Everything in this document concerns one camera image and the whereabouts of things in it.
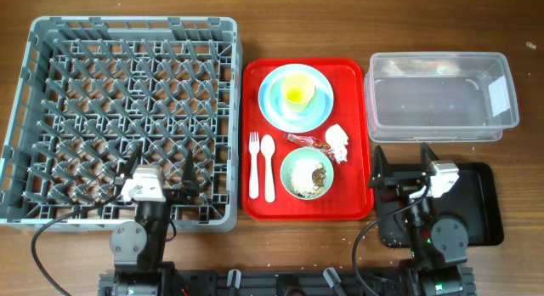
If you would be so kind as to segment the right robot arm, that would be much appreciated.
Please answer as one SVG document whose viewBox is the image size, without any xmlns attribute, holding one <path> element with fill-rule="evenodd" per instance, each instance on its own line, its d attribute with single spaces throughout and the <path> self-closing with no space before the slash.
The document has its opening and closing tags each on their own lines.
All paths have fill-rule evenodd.
<svg viewBox="0 0 544 296">
<path fill-rule="evenodd" d="M 428 144 L 421 144 L 421 169 L 408 177 L 394 175 L 381 146 L 374 150 L 368 187 L 382 193 L 382 202 L 399 207 L 377 222 L 402 215 L 411 258 L 399 263 L 402 287 L 408 295 L 461 295 L 460 265 L 468 260 L 468 230 L 455 216 L 439 215 L 434 201 L 459 180 L 459 168 L 441 160 Z"/>
</svg>

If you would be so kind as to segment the white plastic fork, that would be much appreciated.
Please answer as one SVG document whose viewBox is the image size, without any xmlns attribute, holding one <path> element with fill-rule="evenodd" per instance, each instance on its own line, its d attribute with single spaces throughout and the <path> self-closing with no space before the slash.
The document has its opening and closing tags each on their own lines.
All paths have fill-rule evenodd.
<svg viewBox="0 0 544 296">
<path fill-rule="evenodd" d="M 260 151 L 260 140 L 258 132 L 251 132 L 249 137 L 248 150 L 251 156 L 251 168 L 249 179 L 249 197 L 251 199 L 258 198 L 258 153 Z"/>
</svg>

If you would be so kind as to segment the green bowl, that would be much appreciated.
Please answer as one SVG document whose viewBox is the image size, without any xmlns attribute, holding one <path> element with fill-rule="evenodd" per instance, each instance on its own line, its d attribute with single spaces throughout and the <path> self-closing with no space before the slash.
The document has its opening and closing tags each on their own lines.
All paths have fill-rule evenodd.
<svg viewBox="0 0 544 296">
<path fill-rule="evenodd" d="M 290 186 L 288 185 L 289 172 L 292 168 L 293 163 L 299 158 L 313 158 L 323 163 L 326 168 L 326 183 L 324 190 L 321 192 L 321 195 L 315 199 L 303 199 L 297 196 L 294 196 L 290 192 Z M 283 163 L 280 166 L 280 180 L 287 192 L 294 196 L 295 198 L 303 201 L 312 201 L 323 197 L 332 187 L 332 182 L 334 180 L 334 168 L 332 166 L 331 160 L 322 152 L 308 147 L 301 147 L 292 152 L 290 152 L 284 159 Z"/>
</svg>

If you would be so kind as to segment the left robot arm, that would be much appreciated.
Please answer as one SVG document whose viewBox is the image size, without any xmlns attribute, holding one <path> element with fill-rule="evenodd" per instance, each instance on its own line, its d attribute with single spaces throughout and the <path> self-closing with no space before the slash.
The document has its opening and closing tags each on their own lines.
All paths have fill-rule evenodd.
<svg viewBox="0 0 544 296">
<path fill-rule="evenodd" d="M 163 260 L 167 236 L 175 224 L 171 208 L 196 196 L 199 185 L 193 153 L 184 157 L 182 185 L 177 189 L 164 187 L 164 174 L 157 165 L 139 163 L 142 152 L 137 149 L 122 164 L 114 186 L 125 202 L 137 204 L 134 220 L 119 224 L 110 237 L 114 254 L 114 274 L 99 280 L 99 295 L 189 295 L 190 286 L 173 262 Z"/>
</svg>

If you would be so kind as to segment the white plastic spoon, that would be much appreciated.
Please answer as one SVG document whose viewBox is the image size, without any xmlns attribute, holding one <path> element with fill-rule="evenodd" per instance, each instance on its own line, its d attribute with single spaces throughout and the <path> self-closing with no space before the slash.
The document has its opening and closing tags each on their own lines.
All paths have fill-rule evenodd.
<svg viewBox="0 0 544 296">
<path fill-rule="evenodd" d="M 275 153 L 275 142 L 271 135 L 266 134 L 261 140 L 260 151 L 265 160 L 264 199 L 268 203 L 275 201 L 275 182 L 272 167 L 272 156 Z"/>
</svg>

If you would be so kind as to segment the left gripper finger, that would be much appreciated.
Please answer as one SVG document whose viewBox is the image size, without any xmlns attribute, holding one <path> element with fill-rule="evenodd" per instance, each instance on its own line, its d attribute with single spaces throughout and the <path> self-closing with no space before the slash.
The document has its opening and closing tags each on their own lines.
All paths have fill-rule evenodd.
<svg viewBox="0 0 544 296">
<path fill-rule="evenodd" d="M 133 170 L 139 165 L 139 159 L 142 154 L 141 148 L 142 143 L 138 143 L 128 160 L 121 165 L 122 179 L 130 178 L 133 174 Z"/>
<path fill-rule="evenodd" d="M 192 150 L 188 150 L 187 156 L 185 158 L 185 165 L 182 173 L 182 183 L 184 185 L 184 188 L 187 190 L 199 189 Z"/>
</svg>

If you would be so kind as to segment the rice and food scraps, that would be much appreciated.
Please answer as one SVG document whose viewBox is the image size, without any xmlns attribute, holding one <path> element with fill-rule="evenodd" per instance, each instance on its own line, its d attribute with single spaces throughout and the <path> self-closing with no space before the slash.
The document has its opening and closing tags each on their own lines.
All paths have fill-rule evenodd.
<svg viewBox="0 0 544 296">
<path fill-rule="evenodd" d="M 289 172 L 290 192 L 303 199 L 315 199 L 321 195 L 326 183 L 326 168 L 313 158 L 297 159 Z"/>
</svg>

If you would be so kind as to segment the yellow plastic cup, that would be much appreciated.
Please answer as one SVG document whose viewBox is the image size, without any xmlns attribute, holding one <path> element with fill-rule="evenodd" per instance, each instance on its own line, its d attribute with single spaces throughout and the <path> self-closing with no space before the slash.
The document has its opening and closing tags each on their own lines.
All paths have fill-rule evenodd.
<svg viewBox="0 0 544 296">
<path fill-rule="evenodd" d="M 283 79 L 280 87 L 286 107 L 293 112 L 303 111 L 315 94 L 312 78 L 304 73 L 291 73 Z"/>
</svg>

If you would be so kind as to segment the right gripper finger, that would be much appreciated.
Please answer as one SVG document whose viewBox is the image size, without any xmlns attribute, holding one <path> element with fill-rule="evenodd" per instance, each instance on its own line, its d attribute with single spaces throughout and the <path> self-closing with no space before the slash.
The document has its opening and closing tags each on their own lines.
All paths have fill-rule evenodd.
<svg viewBox="0 0 544 296">
<path fill-rule="evenodd" d="M 420 156 L 422 165 L 429 165 L 431 162 L 438 160 L 438 156 L 425 142 L 421 143 Z"/>
<path fill-rule="evenodd" d="M 387 175 L 384 173 L 385 168 L 388 166 L 386 157 L 384 156 L 383 149 L 380 145 L 374 149 L 371 176 L 368 181 L 369 188 L 381 188 L 385 185 L 385 178 Z"/>
</svg>

